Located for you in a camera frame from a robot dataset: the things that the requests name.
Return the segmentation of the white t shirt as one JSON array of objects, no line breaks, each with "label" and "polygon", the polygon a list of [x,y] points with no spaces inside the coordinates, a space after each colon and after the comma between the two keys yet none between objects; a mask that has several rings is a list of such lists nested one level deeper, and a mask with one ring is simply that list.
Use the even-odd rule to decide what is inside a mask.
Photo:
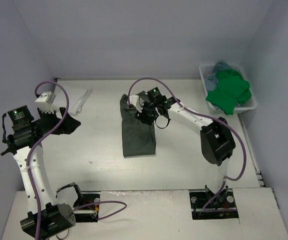
[{"label": "white t shirt", "polygon": [[[63,88],[69,97],[68,113],[71,116],[76,116],[82,111],[82,107],[89,97],[92,89],[75,86],[63,86]],[[56,102],[54,104],[57,106],[57,108],[66,106],[66,96],[60,88],[58,88],[58,93],[56,94],[55,100]]]}]

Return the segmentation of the grey t shirt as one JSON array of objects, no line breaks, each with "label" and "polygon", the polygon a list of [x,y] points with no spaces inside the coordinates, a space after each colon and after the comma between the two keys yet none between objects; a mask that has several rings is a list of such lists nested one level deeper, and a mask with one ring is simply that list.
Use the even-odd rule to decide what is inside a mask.
[{"label": "grey t shirt", "polygon": [[139,157],[156,154],[156,137],[154,125],[141,123],[135,118],[137,111],[127,104],[128,96],[120,99],[122,118],[122,150],[123,157]]}]

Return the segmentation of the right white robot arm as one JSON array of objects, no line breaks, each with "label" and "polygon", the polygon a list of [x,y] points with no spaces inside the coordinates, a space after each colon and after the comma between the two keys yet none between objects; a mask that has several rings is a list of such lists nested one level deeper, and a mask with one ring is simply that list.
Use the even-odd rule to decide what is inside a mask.
[{"label": "right white robot arm", "polygon": [[151,125],[159,117],[169,122],[175,121],[200,136],[201,152],[208,164],[208,179],[205,185],[206,203],[204,212],[218,212],[219,206],[225,201],[225,185],[228,162],[236,147],[233,136],[228,128],[218,122],[190,113],[183,103],[175,97],[167,98],[157,87],[144,94],[146,100],[139,95],[129,96],[129,105],[137,113],[136,118]]}]

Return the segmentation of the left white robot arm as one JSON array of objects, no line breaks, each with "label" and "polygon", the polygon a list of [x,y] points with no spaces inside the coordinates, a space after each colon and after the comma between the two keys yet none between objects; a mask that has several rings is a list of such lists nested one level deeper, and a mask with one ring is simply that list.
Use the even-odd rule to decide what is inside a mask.
[{"label": "left white robot arm", "polygon": [[20,225],[23,232],[36,240],[48,240],[75,226],[73,210],[84,203],[83,196],[77,192],[69,193],[65,203],[59,203],[46,173],[42,141],[50,134],[69,135],[81,125],[65,107],[59,111],[61,118],[55,111],[39,109],[38,120],[26,105],[3,114],[4,118],[10,117],[14,132],[3,133],[2,142],[7,149],[1,155],[12,154],[19,166],[28,201],[28,216]]}]

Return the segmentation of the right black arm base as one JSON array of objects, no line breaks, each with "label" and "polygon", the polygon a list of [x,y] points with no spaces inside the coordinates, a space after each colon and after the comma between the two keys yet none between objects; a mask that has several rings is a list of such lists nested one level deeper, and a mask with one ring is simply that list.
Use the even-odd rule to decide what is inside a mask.
[{"label": "right black arm base", "polygon": [[212,203],[206,206],[206,211],[204,211],[202,208],[210,198],[211,196],[207,195],[204,191],[189,192],[191,216],[193,220],[225,220],[239,218],[235,198],[231,189],[226,193],[221,193]]}]

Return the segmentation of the white plastic basket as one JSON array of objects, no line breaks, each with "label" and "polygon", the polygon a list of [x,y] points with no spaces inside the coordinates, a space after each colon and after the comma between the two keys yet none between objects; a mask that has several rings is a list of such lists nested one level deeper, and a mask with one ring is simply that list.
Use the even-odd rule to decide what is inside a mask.
[{"label": "white plastic basket", "polygon": [[[236,71],[238,71],[241,76],[243,77],[244,80],[248,81],[248,78],[243,70],[243,68],[236,64],[236,63],[232,63],[232,62],[229,62],[228,63],[230,65],[230,67]],[[202,85],[203,85],[203,90],[204,90],[204,93],[205,93],[205,96],[207,97],[208,96],[208,90],[206,88],[206,84],[205,84],[205,81],[207,79],[207,77],[213,73],[213,69],[214,69],[214,66],[215,66],[215,63],[205,63],[205,64],[201,64],[198,69],[199,69],[199,73],[200,73],[200,77],[201,77],[201,81],[202,81]],[[252,93],[252,89],[250,88],[249,89],[250,92],[251,92],[251,98],[245,103],[245,104],[242,104],[242,105],[239,105],[239,106],[236,106],[234,108],[234,114],[241,114],[245,111],[249,111],[249,110],[253,110],[257,107],[257,102],[256,102],[256,99]],[[206,101],[206,104],[209,108],[209,111],[211,113],[218,113],[218,114],[222,114],[223,111],[219,108],[215,108],[210,102]]]}]

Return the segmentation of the green t shirt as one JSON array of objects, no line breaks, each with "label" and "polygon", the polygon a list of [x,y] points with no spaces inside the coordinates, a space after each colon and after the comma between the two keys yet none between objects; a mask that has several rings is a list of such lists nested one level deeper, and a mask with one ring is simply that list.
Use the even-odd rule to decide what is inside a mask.
[{"label": "green t shirt", "polygon": [[220,108],[226,115],[233,115],[237,104],[243,105],[251,98],[250,84],[233,69],[218,71],[217,86],[208,92],[206,100]]}]

